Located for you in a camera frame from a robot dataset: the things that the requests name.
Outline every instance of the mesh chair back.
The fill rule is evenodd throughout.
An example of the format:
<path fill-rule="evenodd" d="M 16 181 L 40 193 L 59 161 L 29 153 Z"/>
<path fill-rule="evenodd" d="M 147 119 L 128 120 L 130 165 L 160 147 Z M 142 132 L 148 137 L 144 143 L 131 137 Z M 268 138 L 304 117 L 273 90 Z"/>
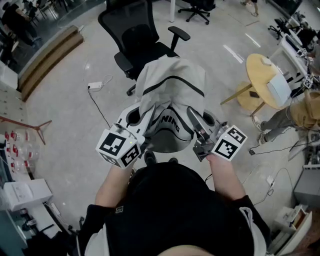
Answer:
<path fill-rule="evenodd" d="M 98 21 L 124 54 L 136 52 L 159 40 L 151 0 L 107 0 Z"/>

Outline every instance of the round wooden table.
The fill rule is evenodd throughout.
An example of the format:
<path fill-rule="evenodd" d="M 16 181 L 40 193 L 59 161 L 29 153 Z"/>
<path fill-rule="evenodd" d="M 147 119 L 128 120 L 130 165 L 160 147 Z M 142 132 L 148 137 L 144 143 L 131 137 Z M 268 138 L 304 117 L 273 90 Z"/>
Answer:
<path fill-rule="evenodd" d="M 257 113 L 266 103 L 277 110 L 282 109 L 279 107 L 267 87 L 267 83 L 279 72 L 277 67 L 272 65 L 264 65 L 262 59 L 265 56 L 253 53 L 246 59 L 246 73 L 251 83 L 242 82 L 238 85 L 237 92 L 222 101 L 220 105 L 231 101 L 238 97 L 240 105 L 248 110 L 254 110 L 250 115 L 251 117 Z M 259 97 L 252 97 L 250 95 L 256 93 Z"/>

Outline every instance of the power strip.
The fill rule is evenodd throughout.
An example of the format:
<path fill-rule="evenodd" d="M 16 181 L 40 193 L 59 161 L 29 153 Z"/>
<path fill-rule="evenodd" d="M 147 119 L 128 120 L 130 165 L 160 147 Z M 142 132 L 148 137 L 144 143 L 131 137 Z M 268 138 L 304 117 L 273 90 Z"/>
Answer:
<path fill-rule="evenodd" d="M 98 92 L 102 88 L 102 82 L 90 82 L 88 83 L 88 89 L 90 92 Z"/>

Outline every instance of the black office chair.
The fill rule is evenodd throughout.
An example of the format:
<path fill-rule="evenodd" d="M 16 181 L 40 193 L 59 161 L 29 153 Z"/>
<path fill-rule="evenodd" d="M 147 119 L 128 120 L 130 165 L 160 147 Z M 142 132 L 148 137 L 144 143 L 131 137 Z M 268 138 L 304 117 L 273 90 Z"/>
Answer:
<path fill-rule="evenodd" d="M 181 13 L 181 12 L 192 13 L 191 16 L 185 20 L 186 22 L 189 22 L 193 16 L 198 14 L 206 20 L 205 24 L 209 25 L 209 20 L 204 16 L 204 14 L 210 17 L 209 11 L 212 11 L 214 8 L 216 8 L 215 0 L 182 0 L 182 1 L 189 3 L 191 5 L 191 7 L 188 9 L 178 10 L 178 13 Z"/>
<path fill-rule="evenodd" d="M 159 40 L 155 27 L 151 0 L 107 0 L 106 10 L 98 21 L 112 36 L 119 47 L 114 56 L 117 65 L 124 71 L 126 77 L 137 80 L 145 64 L 167 55 L 177 57 L 174 52 L 178 39 L 184 41 L 190 36 L 175 26 L 168 27 L 174 36 L 171 48 Z M 126 94 L 132 95 L 136 85 Z"/>
<path fill-rule="evenodd" d="M 290 35 L 290 31 L 286 27 L 286 22 L 285 21 L 283 21 L 281 18 L 275 18 L 274 21 L 275 21 L 275 23 L 277 25 L 276 27 L 278 29 L 271 25 L 271 26 L 268 27 L 268 30 L 272 30 L 272 31 L 276 32 L 276 34 L 278 36 L 277 40 L 279 40 L 280 37 L 282 37 L 281 32 Z"/>

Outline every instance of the shoe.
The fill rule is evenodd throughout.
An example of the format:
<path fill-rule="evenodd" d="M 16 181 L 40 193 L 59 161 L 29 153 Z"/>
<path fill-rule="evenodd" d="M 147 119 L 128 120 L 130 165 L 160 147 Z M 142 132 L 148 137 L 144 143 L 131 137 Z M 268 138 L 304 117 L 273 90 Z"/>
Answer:
<path fill-rule="evenodd" d="M 178 159 L 176 159 L 175 157 L 170 158 L 169 163 L 175 163 L 178 164 Z"/>
<path fill-rule="evenodd" d="M 155 154 L 152 151 L 147 150 L 144 153 L 144 162 L 145 162 L 146 166 L 152 166 L 152 165 L 156 164 L 157 159 L 156 159 Z"/>
<path fill-rule="evenodd" d="M 259 145 L 263 145 L 263 144 L 267 143 L 268 141 L 266 139 L 266 134 L 264 132 L 261 132 L 259 134 L 257 141 L 258 141 Z"/>
<path fill-rule="evenodd" d="M 38 40 L 41 40 L 42 38 L 40 36 L 37 36 L 35 38 L 32 39 L 32 42 L 35 42 L 35 41 L 38 41 Z"/>
<path fill-rule="evenodd" d="M 261 121 L 260 121 L 260 119 L 259 119 L 257 116 L 255 116 L 255 115 L 252 116 L 252 123 L 254 124 L 254 126 L 255 126 L 260 132 L 262 132 L 262 130 L 261 130 Z"/>

